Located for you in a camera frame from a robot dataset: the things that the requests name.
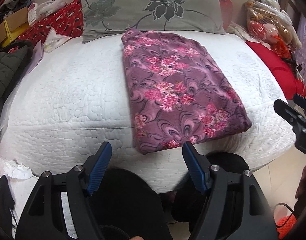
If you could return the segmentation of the crumpled white tissue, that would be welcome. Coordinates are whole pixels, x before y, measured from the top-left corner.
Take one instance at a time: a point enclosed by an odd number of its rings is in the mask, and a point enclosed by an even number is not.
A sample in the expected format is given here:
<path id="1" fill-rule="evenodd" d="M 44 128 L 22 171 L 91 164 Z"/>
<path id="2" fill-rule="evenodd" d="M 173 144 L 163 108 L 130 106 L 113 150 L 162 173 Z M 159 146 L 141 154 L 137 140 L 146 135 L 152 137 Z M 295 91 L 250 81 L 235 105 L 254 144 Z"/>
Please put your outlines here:
<path id="1" fill-rule="evenodd" d="M 19 180 L 30 179 L 33 176 L 31 168 L 19 164 L 14 160 L 7 161 L 4 164 L 4 172 L 9 178 Z"/>

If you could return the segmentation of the dark padded jacket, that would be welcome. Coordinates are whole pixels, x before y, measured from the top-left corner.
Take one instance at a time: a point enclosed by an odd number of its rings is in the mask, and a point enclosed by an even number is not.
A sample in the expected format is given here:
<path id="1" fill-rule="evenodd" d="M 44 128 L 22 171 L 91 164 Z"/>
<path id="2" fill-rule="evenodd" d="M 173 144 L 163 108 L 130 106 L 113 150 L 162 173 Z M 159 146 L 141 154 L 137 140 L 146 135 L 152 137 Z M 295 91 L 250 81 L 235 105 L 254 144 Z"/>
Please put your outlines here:
<path id="1" fill-rule="evenodd" d="M 14 89 L 33 55 L 33 44 L 27 40 L 12 42 L 0 50 L 0 104 Z"/>

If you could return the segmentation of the red patterned blanket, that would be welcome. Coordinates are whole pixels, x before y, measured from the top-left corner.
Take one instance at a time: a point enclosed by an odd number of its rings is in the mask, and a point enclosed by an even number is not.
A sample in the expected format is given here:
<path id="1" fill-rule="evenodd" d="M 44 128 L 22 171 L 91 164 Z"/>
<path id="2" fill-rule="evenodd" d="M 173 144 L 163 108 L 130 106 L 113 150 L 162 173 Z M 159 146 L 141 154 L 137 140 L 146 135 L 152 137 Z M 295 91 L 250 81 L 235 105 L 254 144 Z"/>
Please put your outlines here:
<path id="1" fill-rule="evenodd" d="M 227 29 L 232 21 L 233 2 L 232 0 L 219 0 L 223 28 Z M 45 42 L 51 28 L 56 33 L 70 37 L 80 37 L 83 34 L 82 5 L 81 0 L 73 0 L 57 12 L 37 21 L 29 29 L 24 31 L 18 40 L 27 40 L 36 45 L 38 42 Z"/>

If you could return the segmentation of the grey floral pillow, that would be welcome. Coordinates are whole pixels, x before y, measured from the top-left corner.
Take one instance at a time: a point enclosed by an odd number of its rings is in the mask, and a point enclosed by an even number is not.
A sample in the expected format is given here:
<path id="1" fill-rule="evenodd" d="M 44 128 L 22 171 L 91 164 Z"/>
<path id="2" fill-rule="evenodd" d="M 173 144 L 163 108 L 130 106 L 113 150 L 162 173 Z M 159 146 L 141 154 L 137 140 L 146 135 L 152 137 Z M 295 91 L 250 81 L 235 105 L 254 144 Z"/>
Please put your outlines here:
<path id="1" fill-rule="evenodd" d="M 224 34 L 219 0 L 81 0 L 83 42 L 140 31 Z"/>

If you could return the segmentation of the white quilted mattress cover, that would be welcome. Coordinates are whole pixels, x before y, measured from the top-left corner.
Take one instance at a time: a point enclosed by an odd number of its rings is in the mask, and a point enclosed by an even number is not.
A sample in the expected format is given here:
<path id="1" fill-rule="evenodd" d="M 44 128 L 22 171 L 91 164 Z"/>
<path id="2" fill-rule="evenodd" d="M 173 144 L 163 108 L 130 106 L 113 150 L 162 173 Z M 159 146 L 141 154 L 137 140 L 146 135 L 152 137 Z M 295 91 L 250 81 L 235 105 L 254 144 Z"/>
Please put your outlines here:
<path id="1" fill-rule="evenodd" d="M 196 149 L 239 154 L 251 170 L 285 153 L 295 135 L 273 109 L 284 94 L 256 53 L 233 34 L 181 31 L 180 35 L 206 48 L 252 122 L 244 133 L 198 144 Z M 15 160 L 35 175 L 45 170 L 62 173 L 108 141 L 112 166 L 139 175 L 157 193 L 178 188 L 187 173 L 180 148 L 146 155 L 135 149 L 122 48 L 120 35 L 88 43 L 78 37 L 45 54 L 3 108 L 0 158 Z"/>

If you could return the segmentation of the cardboard box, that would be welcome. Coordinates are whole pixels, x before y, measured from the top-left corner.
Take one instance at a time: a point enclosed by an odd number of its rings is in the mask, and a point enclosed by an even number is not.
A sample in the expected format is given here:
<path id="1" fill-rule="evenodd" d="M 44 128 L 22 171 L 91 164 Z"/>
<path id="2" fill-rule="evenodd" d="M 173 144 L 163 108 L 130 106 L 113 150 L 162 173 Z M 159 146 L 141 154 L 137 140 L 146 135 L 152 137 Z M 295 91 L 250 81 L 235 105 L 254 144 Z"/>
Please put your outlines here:
<path id="1" fill-rule="evenodd" d="M 28 7 L 24 7 L 5 18 L 0 24 L 1 47 L 8 46 L 28 28 Z"/>

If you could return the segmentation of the orange mesh basket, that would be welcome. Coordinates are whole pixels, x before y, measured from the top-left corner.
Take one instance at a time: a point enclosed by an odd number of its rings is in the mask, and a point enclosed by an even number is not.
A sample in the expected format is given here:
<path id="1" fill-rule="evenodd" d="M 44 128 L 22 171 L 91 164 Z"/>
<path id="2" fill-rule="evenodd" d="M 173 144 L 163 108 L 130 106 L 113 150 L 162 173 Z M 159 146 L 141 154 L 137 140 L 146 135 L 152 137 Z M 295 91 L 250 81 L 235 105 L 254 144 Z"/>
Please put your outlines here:
<path id="1" fill-rule="evenodd" d="M 294 215 L 289 215 L 278 220 L 276 228 L 278 232 L 278 239 L 283 239 L 293 228 L 297 219 Z"/>

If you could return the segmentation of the plastic bag of items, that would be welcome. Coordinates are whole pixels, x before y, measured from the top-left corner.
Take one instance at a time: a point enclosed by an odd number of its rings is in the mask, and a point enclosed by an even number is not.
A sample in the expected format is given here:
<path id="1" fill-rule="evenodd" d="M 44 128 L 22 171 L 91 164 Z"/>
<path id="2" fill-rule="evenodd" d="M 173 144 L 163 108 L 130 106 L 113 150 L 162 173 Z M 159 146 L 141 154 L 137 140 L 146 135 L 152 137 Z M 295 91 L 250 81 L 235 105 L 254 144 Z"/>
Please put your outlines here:
<path id="1" fill-rule="evenodd" d="M 260 1 L 245 3 L 247 30 L 254 38 L 270 45 L 282 42 L 299 49 L 302 43 L 290 16 L 284 11 Z"/>

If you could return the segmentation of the purple floral fleece garment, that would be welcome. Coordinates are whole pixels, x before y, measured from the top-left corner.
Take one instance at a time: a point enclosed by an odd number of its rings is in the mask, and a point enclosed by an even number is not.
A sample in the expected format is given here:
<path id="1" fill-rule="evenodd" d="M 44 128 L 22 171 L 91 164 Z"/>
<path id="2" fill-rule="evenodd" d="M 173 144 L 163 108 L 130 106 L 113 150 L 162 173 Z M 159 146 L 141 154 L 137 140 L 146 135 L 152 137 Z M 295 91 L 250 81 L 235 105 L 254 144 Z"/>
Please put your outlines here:
<path id="1" fill-rule="evenodd" d="M 140 153 L 222 139 L 251 127 L 238 94 L 199 42 L 135 29 L 121 40 Z"/>

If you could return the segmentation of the white plastic bag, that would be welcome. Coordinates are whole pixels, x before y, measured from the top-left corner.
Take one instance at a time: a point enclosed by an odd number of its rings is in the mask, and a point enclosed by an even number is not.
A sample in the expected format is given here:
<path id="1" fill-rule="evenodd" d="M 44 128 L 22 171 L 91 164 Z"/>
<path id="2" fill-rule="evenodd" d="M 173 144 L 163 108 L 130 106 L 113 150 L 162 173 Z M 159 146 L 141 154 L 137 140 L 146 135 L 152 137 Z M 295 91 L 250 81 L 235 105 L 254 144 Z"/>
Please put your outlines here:
<path id="1" fill-rule="evenodd" d="M 67 5 L 64 0 L 49 0 L 40 4 L 36 9 L 36 14 L 38 18 L 45 18 L 49 15 L 57 12 L 61 8 Z"/>

